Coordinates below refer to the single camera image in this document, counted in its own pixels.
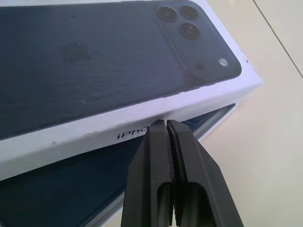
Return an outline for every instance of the white floor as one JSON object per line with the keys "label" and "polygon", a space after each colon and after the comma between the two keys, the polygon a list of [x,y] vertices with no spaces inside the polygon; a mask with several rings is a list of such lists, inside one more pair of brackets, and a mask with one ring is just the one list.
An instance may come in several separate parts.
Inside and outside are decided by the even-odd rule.
{"label": "white floor", "polygon": [[[265,84],[201,143],[246,227],[303,225],[303,2],[208,0]],[[107,227],[120,226],[121,215]]]}

